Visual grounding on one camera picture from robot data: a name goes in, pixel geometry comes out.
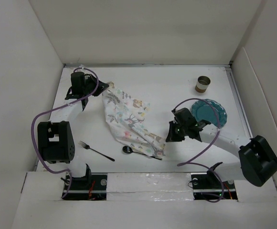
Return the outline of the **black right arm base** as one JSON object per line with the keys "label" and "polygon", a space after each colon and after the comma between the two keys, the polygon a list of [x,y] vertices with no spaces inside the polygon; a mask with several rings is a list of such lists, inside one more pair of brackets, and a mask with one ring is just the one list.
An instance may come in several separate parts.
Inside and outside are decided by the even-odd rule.
{"label": "black right arm base", "polygon": [[193,191],[194,200],[205,200],[209,203],[217,203],[220,200],[238,200],[234,182],[222,181],[215,170],[222,162],[218,162],[211,167],[200,163],[190,162],[190,165],[203,167],[205,172],[191,173],[191,179],[187,186]]}

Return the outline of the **animal print cloth placemat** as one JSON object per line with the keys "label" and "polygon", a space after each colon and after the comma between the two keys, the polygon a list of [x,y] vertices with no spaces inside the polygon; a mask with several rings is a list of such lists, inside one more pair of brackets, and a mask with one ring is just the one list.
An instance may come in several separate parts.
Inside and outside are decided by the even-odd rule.
{"label": "animal print cloth placemat", "polygon": [[125,146],[145,156],[163,157],[164,138],[149,131],[144,124],[150,104],[132,97],[113,82],[102,93],[105,119],[112,136]]}

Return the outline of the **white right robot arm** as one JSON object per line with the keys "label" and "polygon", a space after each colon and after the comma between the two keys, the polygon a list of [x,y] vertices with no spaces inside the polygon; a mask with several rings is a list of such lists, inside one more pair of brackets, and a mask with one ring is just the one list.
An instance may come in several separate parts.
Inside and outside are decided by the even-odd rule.
{"label": "white right robot arm", "polygon": [[209,121],[196,121],[187,108],[174,109],[172,113],[174,120],[170,121],[166,142],[180,142],[187,136],[215,145],[236,156],[244,178],[257,187],[263,186],[277,172],[277,156],[264,137],[226,134]]}

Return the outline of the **black slotted spoon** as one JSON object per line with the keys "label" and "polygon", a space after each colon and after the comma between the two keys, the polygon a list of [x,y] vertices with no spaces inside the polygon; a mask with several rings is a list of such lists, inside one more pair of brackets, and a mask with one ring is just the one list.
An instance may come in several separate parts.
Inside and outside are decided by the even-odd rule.
{"label": "black slotted spoon", "polygon": [[126,154],[132,154],[132,153],[135,153],[135,154],[139,154],[139,155],[143,155],[143,156],[146,156],[146,157],[149,157],[149,158],[154,158],[156,160],[163,160],[161,157],[158,157],[158,156],[148,156],[147,154],[145,153],[142,153],[142,152],[136,152],[136,151],[133,151],[133,149],[129,146],[123,146],[122,147],[122,151]]}

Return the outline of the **black fork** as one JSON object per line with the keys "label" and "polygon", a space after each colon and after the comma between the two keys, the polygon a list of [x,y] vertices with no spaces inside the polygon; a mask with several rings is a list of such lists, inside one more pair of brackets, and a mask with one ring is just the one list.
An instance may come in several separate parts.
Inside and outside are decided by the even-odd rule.
{"label": "black fork", "polygon": [[79,141],[79,145],[80,145],[82,148],[86,149],[86,150],[92,150],[93,152],[98,153],[99,155],[101,155],[101,156],[103,156],[103,157],[109,159],[110,161],[115,162],[115,159],[113,159],[113,158],[111,158],[111,157],[109,157],[109,156],[107,156],[107,155],[105,155],[105,154],[103,154],[103,153],[100,153],[99,151],[97,151],[97,150],[91,148],[88,144],[86,144],[86,143],[83,142],[83,141]]}

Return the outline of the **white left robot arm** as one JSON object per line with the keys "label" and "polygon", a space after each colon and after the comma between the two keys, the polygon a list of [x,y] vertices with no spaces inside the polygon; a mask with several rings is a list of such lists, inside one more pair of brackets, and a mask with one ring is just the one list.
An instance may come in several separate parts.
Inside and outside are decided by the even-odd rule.
{"label": "white left robot arm", "polygon": [[81,189],[92,185],[92,177],[85,173],[85,166],[75,159],[75,142],[71,123],[83,112],[89,97],[97,97],[109,88],[107,83],[99,80],[97,74],[87,68],[76,68],[70,76],[69,87],[63,103],[50,111],[42,112],[33,120],[45,114],[50,119],[37,125],[37,138],[32,135],[39,161],[43,167],[53,173],[75,173],[75,183]]}

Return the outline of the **teal scalloped plate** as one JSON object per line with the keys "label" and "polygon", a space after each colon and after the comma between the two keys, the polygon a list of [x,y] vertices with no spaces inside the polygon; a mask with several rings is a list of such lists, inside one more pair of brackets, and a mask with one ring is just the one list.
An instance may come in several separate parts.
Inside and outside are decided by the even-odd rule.
{"label": "teal scalloped plate", "polygon": [[191,113],[197,121],[206,120],[222,128],[227,123],[227,113],[222,105],[214,100],[197,101],[191,106]]}

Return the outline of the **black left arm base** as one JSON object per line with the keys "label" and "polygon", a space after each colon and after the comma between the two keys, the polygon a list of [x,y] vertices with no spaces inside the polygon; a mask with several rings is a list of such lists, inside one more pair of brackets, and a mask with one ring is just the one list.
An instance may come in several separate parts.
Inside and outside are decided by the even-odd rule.
{"label": "black left arm base", "polygon": [[65,181],[62,193],[63,200],[87,200],[102,201],[107,199],[107,173],[92,173],[88,164],[86,164],[85,175],[83,177],[74,177],[69,187],[69,175],[61,178]]}

